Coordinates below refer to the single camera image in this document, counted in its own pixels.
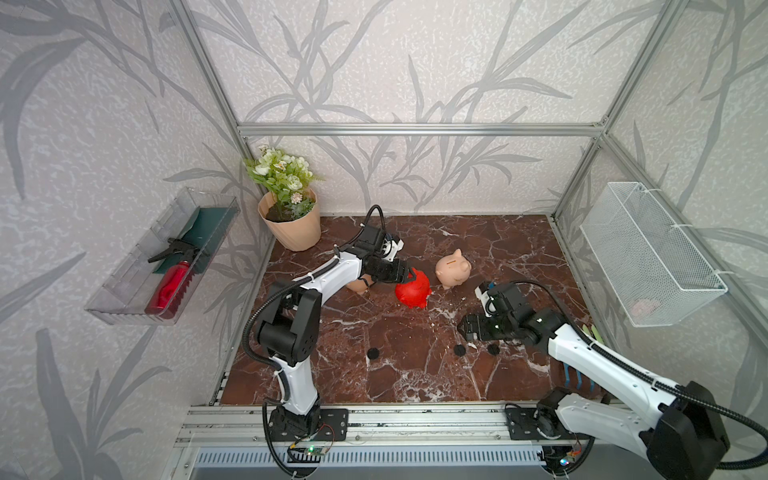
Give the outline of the red piggy bank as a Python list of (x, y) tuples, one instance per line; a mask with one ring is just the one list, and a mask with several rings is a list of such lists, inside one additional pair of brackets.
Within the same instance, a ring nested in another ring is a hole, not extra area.
[(428, 277), (418, 269), (410, 271), (406, 282), (397, 284), (395, 287), (397, 300), (409, 308), (425, 309), (431, 293), (432, 289)]

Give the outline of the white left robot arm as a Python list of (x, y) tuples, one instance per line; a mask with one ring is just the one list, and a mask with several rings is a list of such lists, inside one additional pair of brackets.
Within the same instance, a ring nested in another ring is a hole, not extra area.
[(386, 229), (383, 210), (372, 206), (353, 238), (336, 246), (330, 260), (293, 280), (275, 282), (246, 322), (241, 346), (271, 367), (280, 382), (279, 406), (306, 417), (319, 403), (310, 356), (319, 338), (321, 309), (349, 283), (366, 275), (375, 283), (407, 284), (414, 270), (397, 257), (404, 242)]

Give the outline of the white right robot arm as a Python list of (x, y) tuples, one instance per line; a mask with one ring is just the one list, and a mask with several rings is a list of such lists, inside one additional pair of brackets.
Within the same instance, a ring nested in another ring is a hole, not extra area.
[(766, 427), (716, 404), (702, 385), (674, 384), (631, 362), (578, 329), (561, 307), (536, 311), (519, 282), (484, 282), (475, 295), (479, 314), (459, 322), (470, 342), (518, 341), (586, 375), (622, 402), (621, 407), (589, 400), (557, 388), (537, 403), (534, 413), (508, 413), (510, 427), (547, 439), (563, 433), (599, 439), (645, 458), (666, 479), (707, 479), (717, 470), (751, 470), (766, 465), (767, 454), (737, 461), (724, 456), (730, 441), (723, 421), (730, 419), (761, 437)]

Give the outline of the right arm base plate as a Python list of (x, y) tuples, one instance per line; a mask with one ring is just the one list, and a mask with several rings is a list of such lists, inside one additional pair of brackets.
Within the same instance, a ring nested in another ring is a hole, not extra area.
[(539, 414), (536, 407), (507, 403), (503, 413), (511, 440), (557, 440), (565, 435), (558, 420)]

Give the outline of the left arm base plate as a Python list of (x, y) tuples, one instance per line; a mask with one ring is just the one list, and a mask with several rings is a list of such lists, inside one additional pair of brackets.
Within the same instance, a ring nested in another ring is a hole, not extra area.
[(314, 407), (307, 415), (297, 415), (276, 407), (266, 424), (272, 441), (296, 441), (316, 437), (321, 441), (343, 441), (349, 426), (349, 410)]

